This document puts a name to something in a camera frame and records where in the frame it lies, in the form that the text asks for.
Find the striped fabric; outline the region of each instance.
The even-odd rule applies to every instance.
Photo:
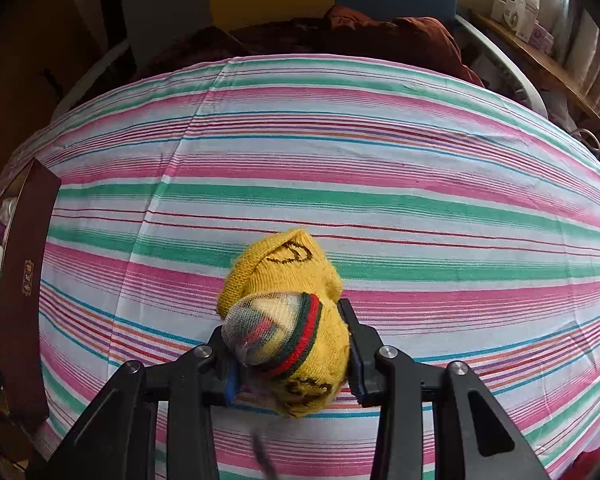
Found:
[[[296,226],[386,343],[468,362],[552,478],[600,445],[600,164],[526,108],[390,62],[236,58],[83,105],[14,154],[0,189],[33,155],[62,178],[40,297],[44,453],[120,363],[206,341],[232,261]],[[245,395],[213,423],[222,480],[262,477],[254,429],[286,478],[366,478],[378,410],[344,388],[287,420]]]

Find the silver screw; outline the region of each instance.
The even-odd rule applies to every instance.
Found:
[[[384,345],[380,347],[378,353],[382,357],[386,357],[387,359],[393,359],[398,355],[398,349],[395,346]]]
[[[469,371],[469,367],[462,361],[453,361],[450,368],[451,371],[457,375],[464,375]]]
[[[140,369],[139,361],[127,361],[125,363],[125,371],[128,374],[135,374]]]
[[[200,359],[206,359],[213,353],[213,349],[209,345],[200,345],[196,346],[193,349],[193,355],[199,357]]]

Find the red stripe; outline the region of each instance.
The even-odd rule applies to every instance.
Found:
[[[289,370],[289,368],[291,368],[296,361],[298,361],[298,359],[302,355],[302,352],[304,352],[307,345],[309,344],[309,341],[311,340],[311,337],[314,333],[315,321],[318,317],[319,304],[320,300],[318,300],[318,297],[315,294],[312,294],[311,303],[309,304],[309,314],[306,320],[306,324],[304,326],[304,330],[302,331],[302,335],[300,336],[300,341],[296,345],[296,348],[293,352],[291,352],[291,355],[286,359],[286,361],[279,364],[273,370],[264,372],[262,374],[263,377],[271,378],[283,374],[284,372]]]

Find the bed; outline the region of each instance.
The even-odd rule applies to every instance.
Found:
[[[552,478],[600,446],[600,164],[521,105],[387,61],[237,57],[81,105],[16,150],[0,191],[32,156],[62,179],[40,293],[44,456],[121,363],[206,341],[232,262],[295,226],[386,344],[469,363]],[[221,479],[262,477],[254,429],[283,476],[365,478],[378,415],[347,387],[301,420],[243,396],[213,411]]]

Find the striped bed sheet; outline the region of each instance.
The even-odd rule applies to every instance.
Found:
[[[232,261],[296,226],[385,343],[468,362],[552,478],[600,445],[600,164],[526,108],[390,62],[234,58],[63,116],[14,153],[0,191],[32,156],[62,178],[40,294],[44,455],[125,360],[206,341]],[[221,478],[262,478],[253,430],[284,478],[367,478],[378,415],[347,387],[301,420],[244,396],[213,410]]]

